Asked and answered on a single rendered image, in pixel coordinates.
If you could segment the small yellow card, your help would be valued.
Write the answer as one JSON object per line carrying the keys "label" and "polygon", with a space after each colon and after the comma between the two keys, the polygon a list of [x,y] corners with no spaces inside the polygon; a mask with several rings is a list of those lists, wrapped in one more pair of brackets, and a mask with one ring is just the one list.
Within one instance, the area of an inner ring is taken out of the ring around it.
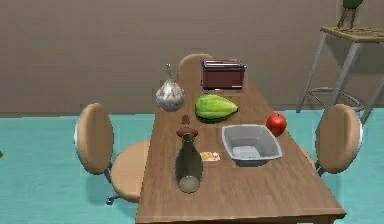
{"label": "small yellow card", "polygon": [[220,160],[218,152],[201,152],[200,156],[204,162],[216,162]]}

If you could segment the dark green plant on stand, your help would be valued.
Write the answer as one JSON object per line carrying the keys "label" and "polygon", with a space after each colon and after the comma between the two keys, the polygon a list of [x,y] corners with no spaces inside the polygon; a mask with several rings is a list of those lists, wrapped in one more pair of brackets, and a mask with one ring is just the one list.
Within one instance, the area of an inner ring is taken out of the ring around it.
{"label": "dark green plant on stand", "polygon": [[337,24],[338,28],[341,28],[344,25],[344,21],[345,21],[347,14],[349,12],[351,12],[351,20],[350,20],[349,28],[350,29],[353,28],[357,8],[362,4],[363,1],[364,0],[343,0],[342,1],[343,11],[342,11],[341,17],[339,19],[339,22]]}

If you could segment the tan round-backed chair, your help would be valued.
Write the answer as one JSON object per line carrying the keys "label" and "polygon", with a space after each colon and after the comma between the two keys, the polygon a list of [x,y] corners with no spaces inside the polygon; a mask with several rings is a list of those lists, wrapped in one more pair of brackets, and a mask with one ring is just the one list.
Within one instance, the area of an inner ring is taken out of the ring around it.
{"label": "tan round-backed chair", "polygon": [[362,123],[348,105],[336,104],[324,111],[315,131],[317,161],[302,149],[319,176],[345,171],[359,153],[363,140]]}
{"label": "tan round-backed chair", "polygon": [[150,148],[150,140],[135,142],[111,161],[114,132],[110,117],[99,103],[87,105],[77,120],[74,144],[83,168],[93,175],[104,175],[116,192],[106,199],[112,205],[122,198],[138,203]]}
{"label": "tan round-backed chair", "polygon": [[179,63],[177,78],[179,80],[192,80],[200,77],[201,65],[204,59],[211,59],[206,53],[194,53],[185,56]]}

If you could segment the dark red toaster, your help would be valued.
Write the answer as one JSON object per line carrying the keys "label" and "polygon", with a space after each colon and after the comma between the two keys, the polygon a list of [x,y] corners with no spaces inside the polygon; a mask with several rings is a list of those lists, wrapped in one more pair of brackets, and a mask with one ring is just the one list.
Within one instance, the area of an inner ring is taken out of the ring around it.
{"label": "dark red toaster", "polygon": [[246,69],[239,59],[204,59],[200,84],[203,90],[242,89]]}

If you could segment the grey-legged wooden side table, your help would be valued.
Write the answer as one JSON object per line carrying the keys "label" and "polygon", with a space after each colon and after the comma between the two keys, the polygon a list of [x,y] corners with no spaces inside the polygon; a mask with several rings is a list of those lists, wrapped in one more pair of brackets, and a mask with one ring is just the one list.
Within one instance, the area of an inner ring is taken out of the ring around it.
{"label": "grey-legged wooden side table", "polygon": [[[365,124],[371,113],[373,112],[374,107],[379,102],[379,98],[384,93],[384,80],[379,84],[376,93],[372,101],[365,105],[353,95],[344,91],[347,80],[350,77],[351,70],[358,58],[358,55],[362,48],[366,45],[381,45],[384,48],[384,30],[379,28],[338,28],[338,27],[321,27],[320,28],[320,41],[315,53],[311,69],[307,76],[307,81],[303,92],[301,94],[300,100],[296,105],[295,111],[300,113],[302,111],[304,102],[308,95],[313,95],[318,92],[330,92],[332,94],[332,105],[335,105],[341,96],[345,96],[356,104],[354,110],[356,112],[363,111],[363,115],[360,118],[361,122]],[[316,87],[311,89],[310,85],[312,83],[316,67],[318,65],[318,60],[320,58],[323,47],[325,46],[326,39],[328,37],[334,37],[336,39],[345,40],[351,43],[348,53],[345,56],[343,61],[336,86],[334,88],[330,87]]]}

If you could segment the brown wooden dining table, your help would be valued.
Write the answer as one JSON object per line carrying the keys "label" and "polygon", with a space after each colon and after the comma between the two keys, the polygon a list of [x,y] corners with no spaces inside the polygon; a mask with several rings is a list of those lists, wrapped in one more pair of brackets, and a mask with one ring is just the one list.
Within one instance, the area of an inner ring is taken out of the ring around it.
{"label": "brown wooden dining table", "polygon": [[[150,144],[137,224],[263,224],[312,221],[333,224],[345,211],[317,175],[288,133],[278,138],[283,157],[261,167],[238,167],[225,152],[221,126],[194,116],[201,94],[200,77],[181,80],[185,103],[175,113],[158,111]],[[194,194],[181,192],[175,181],[175,157],[181,148],[176,131],[188,115],[198,131],[196,146],[220,154],[204,165]]]}

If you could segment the grey square bowl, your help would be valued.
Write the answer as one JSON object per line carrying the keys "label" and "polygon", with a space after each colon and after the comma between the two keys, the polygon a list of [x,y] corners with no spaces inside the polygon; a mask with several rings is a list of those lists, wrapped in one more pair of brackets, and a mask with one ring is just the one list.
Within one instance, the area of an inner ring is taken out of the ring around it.
{"label": "grey square bowl", "polygon": [[222,142],[229,157],[240,167],[258,167],[283,156],[276,137],[265,125],[222,127]]}

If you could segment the dark glass bottle with cork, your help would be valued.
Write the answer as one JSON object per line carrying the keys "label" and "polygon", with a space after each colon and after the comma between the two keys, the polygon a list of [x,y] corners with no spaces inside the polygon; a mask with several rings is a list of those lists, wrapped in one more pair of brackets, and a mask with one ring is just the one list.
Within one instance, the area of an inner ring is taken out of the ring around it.
{"label": "dark glass bottle with cork", "polygon": [[195,147],[198,131],[182,127],[177,135],[182,139],[182,147],[175,159],[175,179],[180,191],[191,194],[200,187],[203,174],[202,157]]}

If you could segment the red apple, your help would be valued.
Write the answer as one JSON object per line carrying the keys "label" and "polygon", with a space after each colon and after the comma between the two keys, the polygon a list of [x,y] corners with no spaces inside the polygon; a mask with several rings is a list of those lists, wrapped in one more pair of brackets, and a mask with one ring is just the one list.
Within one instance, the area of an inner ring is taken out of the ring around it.
{"label": "red apple", "polygon": [[282,114],[273,113],[267,118],[266,127],[275,137],[278,137],[285,131],[287,120]]}

